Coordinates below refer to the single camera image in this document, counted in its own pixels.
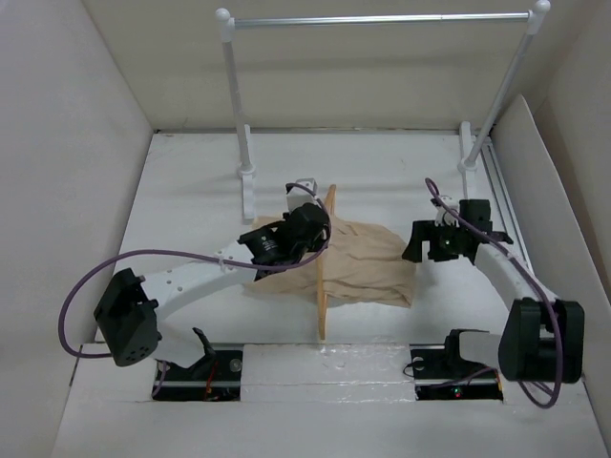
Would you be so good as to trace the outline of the beige trousers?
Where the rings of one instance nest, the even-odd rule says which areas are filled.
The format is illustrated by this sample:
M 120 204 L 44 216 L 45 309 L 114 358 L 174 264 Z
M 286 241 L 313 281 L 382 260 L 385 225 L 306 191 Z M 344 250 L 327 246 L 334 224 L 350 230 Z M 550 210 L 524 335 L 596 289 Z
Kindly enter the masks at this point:
M 378 302 L 411 307 L 416 266 L 403 260 L 407 244 L 379 224 L 331 216 L 330 245 L 317 260 L 323 262 L 324 292 L 344 302 Z M 294 270 L 268 276 L 245 287 L 255 294 L 314 297 L 315 261 Z

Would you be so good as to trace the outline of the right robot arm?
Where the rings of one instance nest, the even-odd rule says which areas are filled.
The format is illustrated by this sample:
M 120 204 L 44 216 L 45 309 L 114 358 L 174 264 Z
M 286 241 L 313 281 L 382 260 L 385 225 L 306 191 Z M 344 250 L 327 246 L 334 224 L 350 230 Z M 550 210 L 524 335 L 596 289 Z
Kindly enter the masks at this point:
M 444 262 L 466 258 L 495 289 L 509 311 L 497 363 L 514 382 L 576 383 L 582 373 L 584 310 L 545 287 L 509 248 L 514 241 L 493 229 L 487 199 L 432 198 L 434 219 L 412 224 L 404 260 Z

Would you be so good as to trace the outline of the wooden clothes hanger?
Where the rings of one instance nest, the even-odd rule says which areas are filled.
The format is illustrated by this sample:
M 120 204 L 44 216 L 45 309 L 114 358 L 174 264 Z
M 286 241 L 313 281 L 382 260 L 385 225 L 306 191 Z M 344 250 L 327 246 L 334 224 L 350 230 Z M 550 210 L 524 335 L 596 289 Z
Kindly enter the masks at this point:
M 337 186 L 331 184 L 327 190 L 325 198 L 325 206 L 330 215 L 335 213 Z M 317 319 L 318 319 L 318 336 L 320 341 L 326 339 L 327 333 L 327 303 L 328 296 L 324 285 L 324 257 L 320 256 L 316 260 L 316 287 L 317 287 Z

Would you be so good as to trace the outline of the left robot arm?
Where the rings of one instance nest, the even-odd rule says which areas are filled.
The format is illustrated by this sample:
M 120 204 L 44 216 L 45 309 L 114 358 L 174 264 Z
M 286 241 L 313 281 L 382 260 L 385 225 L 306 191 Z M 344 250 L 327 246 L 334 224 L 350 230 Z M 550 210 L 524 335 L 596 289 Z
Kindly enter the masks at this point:
M 183 339 L 165 321 L 182 308 L 238 284 L 304 266 L 330 240 L 330 217 L 320 203 L 305 203 L 275 222 L 241 235 L 210 260 L 138 276 L 115 273 L 94 316 L 114 363 L 127 367 L 151 358 L 180 367 L 192 378 L 206 376 L 217 355 L 204 332 Z

